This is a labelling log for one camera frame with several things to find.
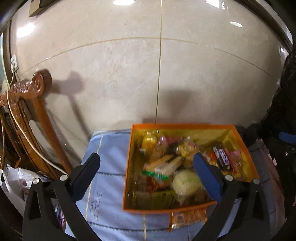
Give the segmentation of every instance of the light blue fabric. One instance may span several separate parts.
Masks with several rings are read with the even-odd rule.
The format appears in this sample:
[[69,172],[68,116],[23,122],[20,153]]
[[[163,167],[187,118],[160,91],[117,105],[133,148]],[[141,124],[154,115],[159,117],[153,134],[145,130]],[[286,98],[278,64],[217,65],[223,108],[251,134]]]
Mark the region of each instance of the light blue fabric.
[[[146,239],[144,238],[144,216],[122,211],[123,190],[130,130],[95,133],[84,155],[82,164],[96,152],[101,166],[83,199],[76,203],[88,224],[101,240],[192,240],[202,228],[202,223],[186,226],[168,232],[169,215],[145,215]],[[233,207],[224,229],[226,234],[239,206]],[[214,207],[208,208],[208,215]],[[66,233],[73,236],[68,225]]]

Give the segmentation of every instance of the snack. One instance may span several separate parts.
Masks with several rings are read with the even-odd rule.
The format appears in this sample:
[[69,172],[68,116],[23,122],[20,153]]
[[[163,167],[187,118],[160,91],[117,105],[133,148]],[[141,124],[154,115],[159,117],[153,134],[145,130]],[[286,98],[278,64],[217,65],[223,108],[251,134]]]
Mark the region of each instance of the snack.
[[185,157],[191,154],[195,150],[195,148],[196,148],[196,145],[194,142],[186,141],[178,145],[177,154],[181,155],[182,157]]
[[158,143],[150,156],[149,163],[160,159],[166,153],[167,149],[168,145],[161,145],[160,143]]
[[230,170],[230,162],[229,162],[227,155],[226,155],[224,149],[222,148],[222,146],[221,145],[218,147],[214,146],[213,151],[216,155],[216,158],[219,161],[219,164],[220,164],[222,170],[224,170],[224,171]]
[[141,149],[145,150],[145,155],[150,156],[157,145],[157,137],[151,132],[144,136]]
[[196,209],[184,213],[172,214],[170,218],[169,231],[200,221],[207,221],[206,208]]
[[158,189],[168,188],[170,186],[170,181],[155,179],[155,185],[157,186]]
[[147,177],[147,191],[151,194],[156,190],[156,185],[152,177]]
[[146,171],[155,171],[155,168],[157,168],[158,166],[160,166],[161,164],[164,164],[166,163],[168,160],[170,160],[171,158],[173,157],[173,155],[165,155],[163,156],[162,158],[158,159],[157,161],[155,162],[152,162],[148,165],[145,166],[145,170]]
[[205,203],[209,199],[207,191],[201,186],[194,195],[194,200],[198,203]]
[[218,164],[218,161],[217,160],[209,160],[208,163],[212,166],[216,166],[219,168],[219,164]]
[[195,151],[193,151],[191,154],[189,154],[189,155],[187,155],[186,157],[185,157],[185,161],[184,161],[184,163],[183,163],[183,166],[185,167],[185,168],[191,168],[191,167],[193,167],[193,158],[194,158],[194,155],[196,154],[196,153],[198,153],[199,152],[199,147],[197,146],[196,147],[196,149],[195,149]]
[[166,139],[168,145],[172,145],[174,143],[180,142],[182,140],[182,137],[169,137],[169,136],[167,136],[167,137],[165,137],[165,139]]
[[198,175],[190,170],[180,171],[174,178],[172,188],[178,196],[193,195],[202,185]]
[[165,136],[161,136],[161,137],[159,138],[159,144],[161,144],[161,145],[166,145],[166,146],[169,145]]
[[239,174],[242,168],[241,154],[239,150],[235,150],[231,153],[227,149],[225,149],[226,154],[229,157],[230,165],[235,174]]
[[213,151],[208,151],[206,155],[210,158],[210,160],[217,160],[217,157]]
[[163,176],[170,176],[172,175],[179,166],[182,164],[182,157],[178,156],[170,163],[166,163],[162,168],[156,168],[155,172],[160,173]]
[[156,172],[148,172],[148,171],[143,170],[142,171],[142,174],[143,175],[146,175],[148,177],[156,178],[158,180],[168,180],[168,177],[167,176],[161,175],[161,174],[156,173]]

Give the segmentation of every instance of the white plastic bag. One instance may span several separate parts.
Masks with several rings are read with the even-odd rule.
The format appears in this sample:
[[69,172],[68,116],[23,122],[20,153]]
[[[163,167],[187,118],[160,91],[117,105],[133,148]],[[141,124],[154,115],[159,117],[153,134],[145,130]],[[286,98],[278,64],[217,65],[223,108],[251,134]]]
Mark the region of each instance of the white plastic bag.
[[4,170],[0,170],[0,186],[22,216],[24,216],[25,200],[27,200],[24,194],[28,194],[33,180],[37,177],[39,176],[34,172],[23,168],[14,169],[9,165]]

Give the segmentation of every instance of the power outlet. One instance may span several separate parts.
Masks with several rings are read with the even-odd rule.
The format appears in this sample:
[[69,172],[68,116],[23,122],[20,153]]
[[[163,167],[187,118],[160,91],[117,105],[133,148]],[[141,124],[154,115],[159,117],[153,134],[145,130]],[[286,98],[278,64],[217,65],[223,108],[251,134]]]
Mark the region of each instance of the power outlet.
[[15,54],[11,58],[11,63],[12,64],[15,64],[15,71],[17,71],[18,70],[18,66],[17,66],[17,58],[16,58]]

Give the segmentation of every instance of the blue strap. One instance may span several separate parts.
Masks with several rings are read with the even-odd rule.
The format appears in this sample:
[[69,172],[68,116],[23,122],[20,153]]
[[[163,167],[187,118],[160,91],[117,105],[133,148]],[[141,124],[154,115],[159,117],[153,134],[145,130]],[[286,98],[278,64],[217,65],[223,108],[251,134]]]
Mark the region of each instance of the blue strap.
[[286,143],[296,145],[296,135],[291,135],[286,132],[280,132],[279,139]]
[[222,186],[198,154],[194,155],[193,167],[210,198],[219,202],[222,199]]

